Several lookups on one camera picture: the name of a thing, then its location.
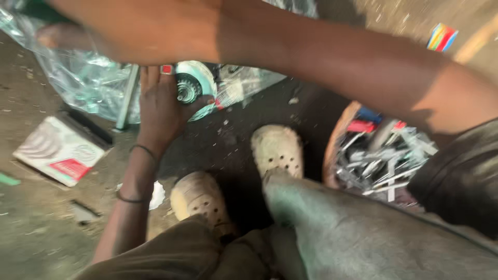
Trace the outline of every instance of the red object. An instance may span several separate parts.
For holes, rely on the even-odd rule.
[[[377,126],[373,122],[353,120],[348,126],[348,131],[370,133],[376,128]]]
[[[218,108],[218,110],[223,110],[223,105],[221,105],[220,100],[218,98],[215,100],[215,106]]]
[[[405,123],[405,122],[399,121],[399,122],[398,122],[398,123],[394,126],[394,128],[395,128],[395,129],[399,129],[399,130],[400,130],[400,129],[402,129],[402,128],[403,128],[403,127],[405,127],[405,126],[406,126],[406,123]]]
[[[171,74],[173,72],[172,65],[163,65],[161,67],[161,74]]]
[[[453,29],[451,29],[451,28],[448,28],[448,29],[449,29],[448,33],[446,33],[444,35],[444,37],[441,39],[441,42],[439,43],[439,45],[436,48],[436,51],[443,51],[444,48],[446,47],[446,44],[450,40],[451,36],[453,36],[453,34],[455,34],[455,31]]]
[[[49,164],[53,169],[70,176],[71,178],[79,181],[91,167],[88,167],[74,158],[65,159],[62,161],[54,162]]]

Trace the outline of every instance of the green object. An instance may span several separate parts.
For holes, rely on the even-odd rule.
[[[49,6],[45,0],[26,0],[24,5],[15,10],[27,16],[44,20],[47,23],[72,22]]]
[[[0,183],[4,183],[5,185],[9,185],[9,186],[17,186],[17,185],[21,184],[21,181],[14,179],[10,176],[7,176],[3,173],[0,173]]]

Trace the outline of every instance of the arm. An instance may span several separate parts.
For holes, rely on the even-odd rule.
[[[440,53],[261,1],[51,3],[84,23],[92,45],[116,60],[159,64],[194,59],[264,67],[317,82],[433,133],[456,134],[498,117],[497,88]],[[121,7],[118,14],[116,6]],[[44,29],[39,40],[48,46],[90,45],[84,43],[88,35],[78,35],[81,30],[59,27]],[[158,36],[165,30],[168,36]]]
[[[159,67],[144,67],[141,72],[142,95],[140,117],[142,124],[136,147],[131,151],[128,167],[119,190],[126,200],[118,199],[95,251],[92,263],[110,259],[145,242],[149,201],[158,160],[170,143],[183,131],[187,120],[209,102],[204,96],[192,105],[181,106],[176,100],[176,81],[172,75],[159,74]]]

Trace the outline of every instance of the grey pants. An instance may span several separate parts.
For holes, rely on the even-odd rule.
[[[194,216],[78,279],[498,279],[492,247],[421,217],[282,173],[263,192],[270,229],[223,248]]]

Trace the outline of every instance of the cardboard box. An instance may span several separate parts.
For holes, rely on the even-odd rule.
[[[75,186],[112,148],[112,137],[79,112],[45,118],[12,154],[41,175]]]

